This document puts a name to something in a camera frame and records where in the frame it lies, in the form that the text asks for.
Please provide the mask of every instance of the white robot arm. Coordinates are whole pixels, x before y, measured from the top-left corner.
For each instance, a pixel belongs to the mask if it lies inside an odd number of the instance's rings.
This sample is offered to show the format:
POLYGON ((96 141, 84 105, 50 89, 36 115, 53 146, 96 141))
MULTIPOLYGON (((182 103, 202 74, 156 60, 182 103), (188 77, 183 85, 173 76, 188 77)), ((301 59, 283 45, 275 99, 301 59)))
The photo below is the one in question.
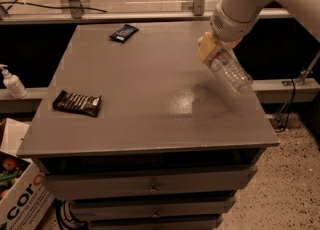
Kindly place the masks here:
POLYGON ((261 10, 277 1, 320 42, 319 0, 221 0, 211 17, 214 35, 233 42, 248 34, 261 10))

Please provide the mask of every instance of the floor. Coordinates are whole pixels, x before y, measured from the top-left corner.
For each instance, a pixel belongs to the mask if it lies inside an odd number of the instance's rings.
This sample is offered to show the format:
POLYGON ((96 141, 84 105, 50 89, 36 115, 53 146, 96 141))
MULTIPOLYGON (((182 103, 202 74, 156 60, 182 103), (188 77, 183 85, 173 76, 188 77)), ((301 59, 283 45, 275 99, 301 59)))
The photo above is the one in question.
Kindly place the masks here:
POLYGON ((262 155, 219 230, 320 229, 320 146, 304 119, 290 115, 280 145, 262 155))
MULTIPOLYGON (((33 0, 58 3, 59 0, 33 0)), ((105 7, 110 0, 93 0, 105 7)), ((122 11, 116 0, 114 10, 122 11)), ((140 3, 142 11, 174 10, 175 0, 161 3, 140 3)), ((127 10, 137 10, 139 3, 127 4, 127 10)), ((49 11, 35 7, 13 7, 10 13, 49 11)), ((320 152, 319 142, 304 121, 304 112, 290 115, 287 129, 278 134, 280 145, 268 148, 258 161, 258 173, 249 185, 237 192, 237 202, 225 214, 218 230, 318 230, 320 229, 320 152)))

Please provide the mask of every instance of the soap dispenser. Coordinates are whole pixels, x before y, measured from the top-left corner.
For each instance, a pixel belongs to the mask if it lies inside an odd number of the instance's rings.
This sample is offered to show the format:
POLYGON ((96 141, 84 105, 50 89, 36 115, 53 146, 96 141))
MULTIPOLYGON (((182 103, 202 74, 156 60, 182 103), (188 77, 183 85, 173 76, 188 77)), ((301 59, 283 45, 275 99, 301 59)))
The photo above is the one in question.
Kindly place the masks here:
POLYGON ((28 93, 26 88, 20 81, 19 77, 11 74, 7 69, 5 69, 5 67, 8 66, 0 64, 4 86, 6 86, 6 88, 14 98, 23 98, 28 93))

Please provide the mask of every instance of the gray cabinet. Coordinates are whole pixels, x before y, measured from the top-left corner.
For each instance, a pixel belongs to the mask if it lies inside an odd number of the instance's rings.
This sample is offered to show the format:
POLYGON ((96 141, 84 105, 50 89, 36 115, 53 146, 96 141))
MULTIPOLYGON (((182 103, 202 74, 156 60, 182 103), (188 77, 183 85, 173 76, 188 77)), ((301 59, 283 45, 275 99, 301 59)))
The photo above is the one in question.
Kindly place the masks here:
POLYGON ((279 140, 254 92, 233 97, 196 59, 207 22, 78 26, 18 154, 90 229, 212 230, 279 140), (102 95, 97 118, 59 112, 102 95))

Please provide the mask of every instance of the candy bar wrapper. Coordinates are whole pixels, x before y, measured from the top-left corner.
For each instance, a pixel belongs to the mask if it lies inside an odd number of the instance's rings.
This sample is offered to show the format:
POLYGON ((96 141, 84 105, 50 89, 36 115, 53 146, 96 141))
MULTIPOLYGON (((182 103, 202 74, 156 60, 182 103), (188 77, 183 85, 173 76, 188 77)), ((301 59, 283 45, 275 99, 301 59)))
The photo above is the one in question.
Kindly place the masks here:
POLYGON ((134 33, 138 31, 138 28, 125 24, 118 31, 110 35, 109 38, 117 42, 125 43, 134 33))
POLYGON ((101 96, 91 97, 62 90, 52 103, 53 109, 97 117, 101 96))

